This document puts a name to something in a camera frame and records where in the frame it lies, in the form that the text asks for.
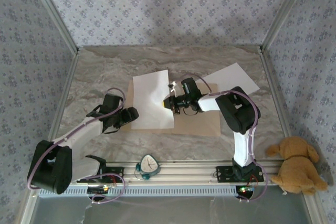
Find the small clock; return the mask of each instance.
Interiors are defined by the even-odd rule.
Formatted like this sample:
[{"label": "small clock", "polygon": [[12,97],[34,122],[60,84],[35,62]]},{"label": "small clock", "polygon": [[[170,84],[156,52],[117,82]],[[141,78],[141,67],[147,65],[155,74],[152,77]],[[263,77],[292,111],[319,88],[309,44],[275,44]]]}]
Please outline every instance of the small clock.
[{"label": "small clock", "polygon": [[151,176],[158,174],[161,168],[152,155],[146,154],[142,157],[140,163],[136,165],[136,170],[140,172],[143,179],[147,180]]}]

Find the patterned wallpaper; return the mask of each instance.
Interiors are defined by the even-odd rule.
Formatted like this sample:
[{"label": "patterned wallpaper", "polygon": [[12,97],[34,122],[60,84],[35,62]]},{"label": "patterned wallpaper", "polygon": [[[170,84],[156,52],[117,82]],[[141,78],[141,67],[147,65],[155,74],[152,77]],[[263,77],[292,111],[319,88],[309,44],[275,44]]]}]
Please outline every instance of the patterned wallpaper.
[{"label": "patterned wallpaper", "polygon": [[336,0],[298,0],[269,53],[293,133],[320,149],[330,184],[320,196],[336,223]]},{"label": "patterned wallpaper", "polygon": [[261,44],[283,0],[53,0],[77,46]]},{"label": "patterned wallpaper", "polygon": [[39,0],[0,0],[0,223],[12,223],[71,63]]}]

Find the plush toy ear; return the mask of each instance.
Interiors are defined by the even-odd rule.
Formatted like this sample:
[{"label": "plush toy ear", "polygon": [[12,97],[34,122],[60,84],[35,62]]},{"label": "plush toy ear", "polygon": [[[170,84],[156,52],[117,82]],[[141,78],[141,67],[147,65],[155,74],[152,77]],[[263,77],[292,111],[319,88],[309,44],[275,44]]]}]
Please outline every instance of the plush toy ear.
[{"label": "plush toy ear", "polygon": [[279,185],[279,186],[281,186],[282,183],[284,183],[284,182],[282,181],[282,178],[281,178],[279,175],[272,175],[272,176],[271,176],[271,180],[272,180],[275,184],[277,184],[277,185]]},{"label": "plush toy ear", "polygon": [[317,154],[317,151],[315,150],[315,148],[311,145],[307,146],[307,151],[308,151],[308,156],[309,159],[313,162],[313,163],[317,163],[320,159],[319,154]]},{"label": "plush toy ear", "polygon": [[267,148],[266,154],[267,156],[273,157],[277,155],[280,152],[280,146],[279,145],[271,145]]}]

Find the brown cardboard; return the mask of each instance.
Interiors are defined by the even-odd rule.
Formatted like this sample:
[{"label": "brown cardboard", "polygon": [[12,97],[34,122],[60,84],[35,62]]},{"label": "brown cardboard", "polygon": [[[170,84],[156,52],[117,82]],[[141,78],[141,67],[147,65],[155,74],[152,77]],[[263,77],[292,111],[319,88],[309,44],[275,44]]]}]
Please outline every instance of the brown cardboard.
[{"label": "brown cardboard", "polygon": [[[208,93],[209,90],[204,83],[198,83],[198,88],[202,93]],[[217,91],[217,84],[209,84],[213,92]],[[127,97],[125,101],[125,108],[133,106],[133,81],[130,81],[128,86]],[[191,108],[185,110],[186,113],[195,113]],[[173,129],[143,129],[132,130],[131,124],[124,125],[122,131],[142,132],[142,133],[162,133],[162,134],[183,134],[196,136],[220,136],[221,123],[219,111],[208,111],[198,113],[196,115],[185,115],[181,110],[180,115],[174,115],[175,128]]]}]

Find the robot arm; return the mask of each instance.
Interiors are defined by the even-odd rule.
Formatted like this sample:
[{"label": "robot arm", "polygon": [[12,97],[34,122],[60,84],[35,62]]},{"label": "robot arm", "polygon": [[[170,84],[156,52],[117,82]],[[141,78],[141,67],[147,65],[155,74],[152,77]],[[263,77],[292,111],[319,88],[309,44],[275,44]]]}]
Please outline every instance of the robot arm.
[{"label": "robot arm", "polygon": [[32,177],[31,185],[61,194],[72,181],[90,175],[105,173],[105,160],[95,156],[80,158],[80,151],[91,139],[102,133],[106,133],[107,128],[113,127],[115,130],[108,132],[113,133],[123,125],[139,117],[137,110],[133,107],[127,109],[121,107],[116,113],[102,117],[116,110],[121,106],[121,103],[121,97],[106,94],[103,104],[94,108],[94,110],[87,114],[87,117],[70,132],[53,140],[53,142],[42,140],[38,143],[30,165],[28,181],[33,168],[41,156],[53,146],[54,143],[64,139],[64,141],[53,148],[42,160],[40,165],[38,165]]},{"label": "robot arm", "polygon": [[201,94],[193,78],[181,81],[183,95],[172,95],[164,100],[165,108],[171,109],[175,114],[180,108],[189,106],[197,112],[220,110],[226,123],[234,133],[235,154],[233,157],[233,172],[237,180],[250,178],[255,169],[253,160],[253,140],[256,128],[252,129],[255,113],[252,104],[239,94],[247,96],[240,87],[235,87],[227,94]]}]

